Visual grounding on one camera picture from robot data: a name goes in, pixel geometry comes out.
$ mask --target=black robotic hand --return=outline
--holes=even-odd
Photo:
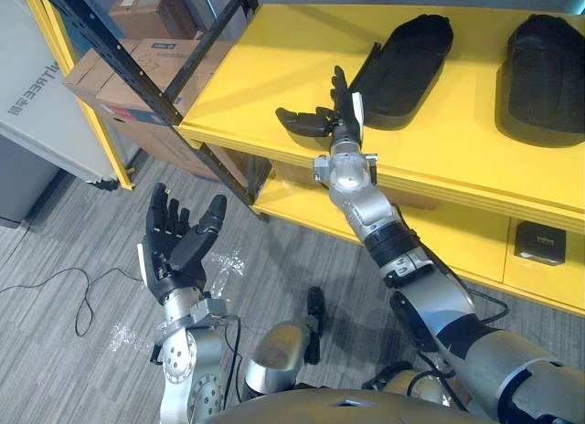
[[[178,200],[172,198],[167,206],[165,190],[163,184],[154,186],[143,238],[146,284],[160,304],[176,289],[191,287],[203,291],[206,276],[201,260],[218,238],[227,204],[225,196],[215,196],[191,228],[189,210],[181,209],[179,216]]]
[[[334,87],[331,89],[331,98],[334,101],[332,110],[317,107],[315,113],[295,113],[279,107],[276,116],[284,128],[294,134],[325,137],[333,133],[336,139],[347,137],[361,144],[361,125],[356,117],[356,107],[347,87],[346,75],[340,67],[335,66],[335,75],[331,82]]]

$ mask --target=yellow shelving unit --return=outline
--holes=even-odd
[[[274,111],[331,106],[335,65],[351,80],[377,41],[421,14],[447,16],[454,40],[442,73],[413,121],[364,130],[378,183],[437,198],[404,208],[409,224],[466,279],[585,315],[585,143],[543,148],[495,124],[496,72],[507,40],[534,12],[411,5],[263,5],[179,125],[188,139],[310,168],[330,138],[293,136]],[[585,17],[562,16],[581,33]],[[320,187],[272,174],[253,206],[356,241]],[[545,266],[514,255],[516,225],[567,232],[567,260]]]
[[[271,173],[254,209],[357,242],[344,215],[316,185],[282,181]],[[568,233],[565,264],[547,266],[514,255],[517,220],[443,202],[436,209],[401,207],[420,239],[463,278],[585,315],[585,245]]]
[[[531,11],[410,5],[263,5],[179,126],[192,139],[310,167],[328,139],[291,136],[274,110],[331,106],[330,79],[351,80],[374,41],[420,14],[450,19],[452,50],[414,120],[366,128],[378,182],[585,233],[585,143],[542,148],[495,126],[495,79],[507,39]],[[562,16],[580,32],[585,17]]]
[[[55,10],[48,0],[27,0],[27,3],[63,75],[69,74],[75,66],[75,53],[59,12]],[[103,121],[85,102],[79,98],[77,98],[77,101],[101,148],[110,161],[120,186],[124,189],[133,189],[134,183],[130,181],[128,172]]]

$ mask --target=brown cardboard box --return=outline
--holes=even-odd
[[[218,181],[218,177],[193,154],[189,145],[170,127],[137,121],[125,122],[113,117],[106,119],[118,132],[132,139],[155,159],[170,162],[192,175]],[[230,160],[224,159],[222,162],[229,164]]]
[[[146,70],[161,90],[183,66],[197,45],[196,40],[144,39],[123,40],[122,44]],[[185,113],[195,101],[231,44],[217,42],[197,67],[196,73],[181,91],[175,106]],[[92,50],[65,78],[65,85],[100,113],[120,133],[130,137],[156,159],[170,162],[193,175],[217,177],[195,156],[191,147],[176,132],[161,124],[160,118]],[[216,157],[243,185],[246,155],[210,146]]]
[[[301,185],[315,185],[313,170],[310,168],[286,164],[280,161],[271,161],[271,164],[276,175],[282,180]],[[404,205],[405,207],[434,209],[440,204],[440,201],[436,198],[400,191],[398,189],[388,188],[387,186],[379,186],[379,188],[392,203]]]
[[[138,40],[131,39],[121,39],[120,43],[130,53],[140,44]],[[64,84],[92,108],[98,109],[98,93],[113,73],[110,65],[102,60],[97,52],[90,49],[67,75]]]
[[[131,38],[193,38],[197,32],[183,0],[117,0],[109,14]]]
[[[132,57],[154,84],[161,91],[165,91],[166,86],[181,69],[197,43],[197,40],[145,38],[132,51]],[[231,46],[231,43],[225,41],[216,41],[213,44],[197,67],[196,73],[175,100],[175,106],[182,115],[191,108]],[[126,119],[141,122],[162,123],[162,120],[117,74],[112,75],[103,85],[98,95],[98,102],[103,109],[109,110],[113,115],[118,114]]]

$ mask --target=black cable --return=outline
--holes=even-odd
[[[238,396],[238,402],[241,403],[241,395],[239,394],[239,367],[241,366],[241,361],[244,359],[244,357],[239,352],[236,352],[236,350],[233,348],[233,346],[229,342],[228,327],[229,327],[229,324],[227,324],[226,328],[223,330],[223,337],[224,337],[224,339],[226,339],[226,345],[228,346],[229,350],[234,355],[237,355],[239,357],[238,367],[236,368],[236,395]]]
[[[502,319],[503,317],[506,317],[510,313],[510,307],[508,307],[508,304],[505,303],[504,301],[501,301],[501,300],[495,298],[494,296],[490,296],[489,294],[485,294],[481,291],[477,291],[477,290],[473,290],[473,289],[467,289],[467,291],[470,294],[474,294],[475,296],[479,296],[480,298],[484,298],[485,300],[487,300],[489,302],[496,303],[497,305],[502,307],[502,311],[500,313],[494,314],[493,316],[490,316],[490,317],[486,317],[485,319],[482,319],[481,322],[491,323],[491,322],[499,321],[500,319]]]
[[[393,204],[394,207],[396,208],[396,210],[399,213],[400,218],[402,219],[402,223],[404,223],[404,226],[406,226],[406,228],[409,228],[409,225],[407,224],[406,220],[404,219],[404,217],[402,216],[402,211],[400,210],[400,207],[396,204]],[[475,296],[479,296],[480,298],[483,298],[489,302],[493,302],[498,304],[500,307],[502,307],[502,311],[498,314],[495,314],[493,316],[490,317],[486,317],[485,319],[482,319],[481,322],[482,323],[491,323],[491,322],[495,322],[498,321],[500,319],[502,319],[503,317],[506,317],[509,313],[510,313],[510,307],[508,307],[508,304],[505,303],[504,301],[501,301],[497,298],[495,298],[494,296],[490,296],[489,294],[485,294],[481,291],[477,291],[477,290],[473,290],[468,288],[465,283],[462,281],[462,279],[457,275],[457,273],[455,273],[451,267],[449,267],[447,264],[445,264],[443,262],[443,260],[441,260],[437,254],[435,254],[435,252],[433,252],[431,250],[431,248],[429,248],[428,246],[426,246],[425,244],[423,244],[421,242],[421,246],[422,249],[425,251],[425,253],[427,254],[427,256],[429,257],[430,260],[432,260],[437,267],[443,272],[443,273],[449,273],[450,275],[452,275],[461,285],[462,287],[469,292],[470,294],[474,294]]]
[[[236,316],[236,315],[225,316],[225,319],[236,320],[238,322],[238,332],[236,333],[236,343],[234,344],[234,347],[233,347],[233,357],[231,358],[231,365],[229,368],[228,381],[226,382],[226,396],[223,398],[224,410],[226,408],[226,405],[228,404],[229,386],[231,385],[231,378],[234,375],[234,369],[236,366],[236,357],[238,357],[239,338],[241,335],[241,319],[239,318],[239,316]]]
[[[443,372],[441,372],[439,368],[434,363],[432,363],[432,360],[430,360],[421,351],[418,351],[417,354],[427,365],[431,367],[433,375],[439,378],[439,381],[441,382],[442,386],[453,400],[453,403],[455,403],[459,410],[466,412],[467,407],[463,404],[463,402],[459,399],[457,394],[455,394],[455,391],[452,389],[451,385],[447,382],[447,378],[455,376],[455,371],[451,371],[449,374],[446,375]]]
[[[133,276],[131,276],[130,274],[128,274],[127,272],[125,272],[124,270],[122,270],[118,267],[114,267],[114,268],[111,268],[111,269],[105,271],[103,274],[101,274],[98,278],[96,278],[93,281],[90,280],[90,275],[84,269],[82,269],[80,267],[67,267],[66,269],[63,269],[63,270],[60,270],[60,271],[53,273],[52,275],[50,275],[48,278],[46,278],[44,281],[42,281],[39,284],[11,285],[10,287],[6,287],[5,289],[0,290],[0,293],[8,292],[9,290],[14,290],[14,289],[27,289],[27,290],[37,289],[39,287],[43,287],[45,284],[47,284],[50,281],[52,281],[53,279],[57,278],[59,275],[65,273],[67,271],[74,271],[74,270],[81,273],[83,275],[83,277],[85,278],[85,290],[83,291],[83,298],[81,299],[80,304],[78,305],[77,311],[75,313],[75,335],[78,337],[83,337],[88,333],[88,331],[90,330],[91,324],[93,323],[93,320],[95,318],[95,312],[93,311],[93,308],[91,307],[91,304],[90,304],[90,300],[88,299],[88,293],[89,293],[91,287],[93,286],[93,284],[95,284],[99,280],[103,279],[104,277],[106,277],[107,275],[112,273],[113,271],[120,272],[124,277],[128,278],[129,280],[137,281],[137,282],[142,281],[142,280],[134,278]],[[85,329],[83,331],[81,331],[80,330],[80,314],[81,314],[81,308],[83,308],[84,304],[87,306],[88,310],[90,311],[90,321],[88,322],[88,325],[85,327]]]
[[[22,244],[22,242],[25,239],[25,237],[27,236],[28,231],[30,230],[30,227],[31,226],[32,226],[32,222],[28,224],[27,229],[25,230],[25,233],[22,234],[22,237],[20,237],[20,240],[16,243],[16,245],[14,246],[14,248],[8,254],[8,257],[6,257],[6,259],[2,263],[2,267],[0,267],[0,271],[3,270],[4,269],[4,266],[8,263],[8,261],[10,261],[10,259],[12,258],[12,256],[16,252],[16,250],[18,249],[18,246],[20,246]]]
[[[414,376],[414,378],[412,378],[412,380],[410,380],[409,387],[406,389],[406,396],[412,397],[412,389],[414,388],[414,385],[416,385],[421,379],[423,379],[426,376],[434,375],[435,375],[434,371],[424,371],[418,373],[416,376]]]

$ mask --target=floor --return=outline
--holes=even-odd
[[[135,245],[144,233],[151,189],[164,182],[183,206],[194,209],[192,219],[215,194],[229,198],[224,228],[204,262],[207,288],[243,319],[244,355],[271,325],[302,315],[306,291],[319,285],[328,312],[322,363],[305,367],[299,381],[359,387],[382,366],[414,357],[364,249],[276,218],[264,223],[222,185],[152,159],[135,181],[132,192],[105,192],[60,178],[28,231],[0,228],[0,289],[39,283],[71,266],[92,278],[112,267],[139,277]],[[42,289],[0,294],[0,423],[158,422],[164,378],[148,357],[161,307],[140,282],[112,273],[90,291],[95,320],[78,338],[73,324],[84,288],[83,276],[71,271]],[[487,292],[512,310],[495,326],[585,367],[585,319]],[[480,315],[497,309],[482,300],[477,308]],[[80,320],[89,320],[86,311]],[[224,368],[229,358],[226,353]]]

